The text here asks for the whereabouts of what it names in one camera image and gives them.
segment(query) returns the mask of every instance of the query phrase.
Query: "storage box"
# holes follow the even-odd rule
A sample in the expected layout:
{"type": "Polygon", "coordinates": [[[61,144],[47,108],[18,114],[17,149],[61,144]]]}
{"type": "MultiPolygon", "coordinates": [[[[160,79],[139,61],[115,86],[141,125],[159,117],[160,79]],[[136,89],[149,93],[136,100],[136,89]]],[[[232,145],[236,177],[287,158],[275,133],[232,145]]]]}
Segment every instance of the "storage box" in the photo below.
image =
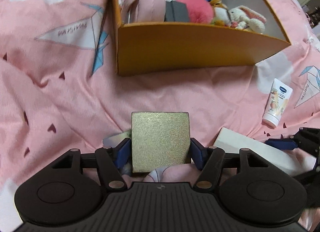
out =
{"type": "Polygon", "coordinates": [[[254,65],[290,45],[266,0],[222,0],[228,9],[247,6],[267,19],[264,34],[207,24],[159,22],[123,24],[113,0],[117,73],[142,73],[254,65]]]}

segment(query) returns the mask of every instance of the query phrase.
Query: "bedspread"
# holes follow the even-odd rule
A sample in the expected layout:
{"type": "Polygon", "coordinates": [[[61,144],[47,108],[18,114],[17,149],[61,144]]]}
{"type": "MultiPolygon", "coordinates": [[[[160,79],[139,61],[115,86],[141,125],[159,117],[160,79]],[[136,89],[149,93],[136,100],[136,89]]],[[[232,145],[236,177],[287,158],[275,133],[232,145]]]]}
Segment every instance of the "bedspread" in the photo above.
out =
{"type": "MultiPolygon", "coordinates": [[[[123,78],[107,0],[0,0],[0,231],[15,228],[5,219],[17,186],[70,148],[93,152],[130,129],[133,111],[189,112],[205,146],[222,127],[259,141],[320,127],[320,42],[297,0],[268,1],[292,46],[256,66],[123,78]],[[293,94],[273,130],[261,117],[274,78],[293,94]]],[[[180,165],[162,180],[198,174],[180,165]]]]}

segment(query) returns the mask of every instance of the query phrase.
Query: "pink headband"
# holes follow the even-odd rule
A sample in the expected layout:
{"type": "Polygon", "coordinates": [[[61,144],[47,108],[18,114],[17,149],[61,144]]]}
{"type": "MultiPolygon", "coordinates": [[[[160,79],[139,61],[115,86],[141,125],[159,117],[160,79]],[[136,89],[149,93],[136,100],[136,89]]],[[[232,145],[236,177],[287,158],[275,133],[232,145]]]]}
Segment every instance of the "pink headband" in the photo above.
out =
{"type": "Polygon", "coordinates": [[[165,0],[124,0],[121,10],[121,20],[127,19],[130,11],[130,23],[163,22],[165,0]]]}

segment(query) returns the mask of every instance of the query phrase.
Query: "hand cream tube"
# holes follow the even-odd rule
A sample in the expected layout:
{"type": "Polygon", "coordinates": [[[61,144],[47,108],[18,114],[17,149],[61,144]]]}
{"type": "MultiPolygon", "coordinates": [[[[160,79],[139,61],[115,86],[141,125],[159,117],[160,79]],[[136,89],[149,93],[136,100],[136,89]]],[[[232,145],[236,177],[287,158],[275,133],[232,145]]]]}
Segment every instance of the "hand cream tube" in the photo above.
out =
{"type": "Polygon", "coordinates": [[[276,128],[288,104],[292,88],[274,79],[269,95],[268,104],[264,111],[262,121],[272,128],[276,128]]]}

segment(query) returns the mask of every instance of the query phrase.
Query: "yellow box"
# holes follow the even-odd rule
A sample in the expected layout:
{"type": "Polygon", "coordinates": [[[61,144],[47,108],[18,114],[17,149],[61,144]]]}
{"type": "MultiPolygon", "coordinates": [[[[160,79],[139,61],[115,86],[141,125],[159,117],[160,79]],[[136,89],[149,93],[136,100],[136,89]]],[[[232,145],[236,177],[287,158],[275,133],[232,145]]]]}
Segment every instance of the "yellow box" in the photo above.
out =
{"type": "Polygon", "coordinates": [[[113,1],[117,73],[254,65],[290,45],[267,0],[222,0],[229,9],[244,5],[267,19],[264,34],[207,24],[159,22],[123,24],[113,1]]]}

